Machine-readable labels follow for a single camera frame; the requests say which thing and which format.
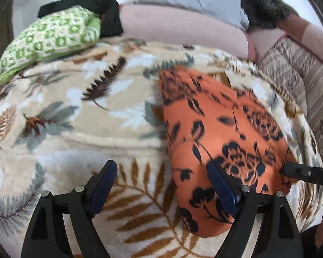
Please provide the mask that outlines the dark furry blanket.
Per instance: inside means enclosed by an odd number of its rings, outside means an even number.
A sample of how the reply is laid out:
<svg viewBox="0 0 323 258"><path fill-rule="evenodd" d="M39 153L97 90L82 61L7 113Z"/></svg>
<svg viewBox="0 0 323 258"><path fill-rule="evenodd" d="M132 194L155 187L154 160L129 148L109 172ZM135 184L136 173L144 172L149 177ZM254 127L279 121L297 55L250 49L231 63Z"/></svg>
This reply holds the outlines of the dark furry blanket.
<svg viewBox="0 0 323 258"><path fill-rule="evenodd" d="M248 21L248 30L255 28L275 29L278 23L290 15L299 14L283 0L241 0Z"/></svg>

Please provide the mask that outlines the beige leaf pattern blanket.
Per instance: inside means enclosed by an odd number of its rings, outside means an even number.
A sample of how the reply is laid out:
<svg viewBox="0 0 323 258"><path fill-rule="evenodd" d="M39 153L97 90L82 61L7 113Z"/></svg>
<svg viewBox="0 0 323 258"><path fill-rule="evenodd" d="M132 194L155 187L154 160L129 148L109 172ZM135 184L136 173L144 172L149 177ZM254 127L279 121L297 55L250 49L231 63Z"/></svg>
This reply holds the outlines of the beige leaf pattern blanket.
<svg viewBox="0 0 323 258"><path fill-rule="evenodd" d="M278 124L294 160L323 162L293 98L251 62L214 48L114 38L79 56L41 63L0 95L0 244L20 257L45 190L84 185L108 160L118 176L93 223L112 257L212 257L229 229L200 237L184 228L168 151L159 73L194 69L251 91ZM321 216L323 188L293 180L284 193L305 231Z"/></svg>

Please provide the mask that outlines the orange black floral garment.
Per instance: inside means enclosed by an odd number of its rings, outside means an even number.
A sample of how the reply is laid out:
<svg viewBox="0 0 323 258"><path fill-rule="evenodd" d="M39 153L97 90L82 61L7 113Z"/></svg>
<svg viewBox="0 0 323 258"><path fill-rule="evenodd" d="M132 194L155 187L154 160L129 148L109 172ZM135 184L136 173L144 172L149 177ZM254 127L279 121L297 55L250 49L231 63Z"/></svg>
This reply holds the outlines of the orange black floral garment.
<svg viewBox="0 0 323 258"><path fill-rule="evenodd" d="M233 223L208 179L209 161L258 193L290 191L293 180L280 169L294 157L251 91L182 67L161 71L158 83L177 204L188 232L215 237Z"/></svg>

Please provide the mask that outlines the pink bolster pillow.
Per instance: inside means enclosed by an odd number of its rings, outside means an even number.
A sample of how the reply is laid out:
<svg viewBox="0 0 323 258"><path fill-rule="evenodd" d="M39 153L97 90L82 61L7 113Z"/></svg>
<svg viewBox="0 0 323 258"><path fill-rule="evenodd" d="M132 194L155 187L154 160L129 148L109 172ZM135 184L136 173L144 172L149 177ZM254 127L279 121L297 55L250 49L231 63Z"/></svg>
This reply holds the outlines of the pink bolster pillow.
<svg viewBox="0 0 323 258"><path fill-rule="evenodd" d="M238 58L256 60L256 46L242 30L200 13L157 5L120 5L125 37L167 44L218 48Z"/></svg>

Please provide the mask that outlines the green white patterned cloth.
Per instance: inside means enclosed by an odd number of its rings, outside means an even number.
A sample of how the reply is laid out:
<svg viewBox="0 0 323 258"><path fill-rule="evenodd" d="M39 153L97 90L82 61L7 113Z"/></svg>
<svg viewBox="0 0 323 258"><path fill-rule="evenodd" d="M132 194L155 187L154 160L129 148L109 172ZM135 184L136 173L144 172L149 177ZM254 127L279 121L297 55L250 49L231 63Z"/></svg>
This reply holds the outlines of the green white patterned cloth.
<svg viewBox="0 0 323 258"><path fill-rule="evenodd" d="M73 6L37 19L15 38L0 58L0 85L20 70L37 63L81 51L100 38L98 15Z"/></svg>

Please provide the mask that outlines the striped brown quilt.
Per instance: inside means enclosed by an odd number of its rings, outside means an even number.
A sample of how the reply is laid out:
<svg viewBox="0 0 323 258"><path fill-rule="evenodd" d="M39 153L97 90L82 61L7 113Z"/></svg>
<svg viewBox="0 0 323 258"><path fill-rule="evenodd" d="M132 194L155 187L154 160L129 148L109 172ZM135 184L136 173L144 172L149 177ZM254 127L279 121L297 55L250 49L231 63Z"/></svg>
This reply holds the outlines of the striped brown quilt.
<svg viewBox="0 0 323 258"><path fill-rule="evenodd" d="M285 37L266 52L259 67L303 109L323 160L323 62Z"/></svg>

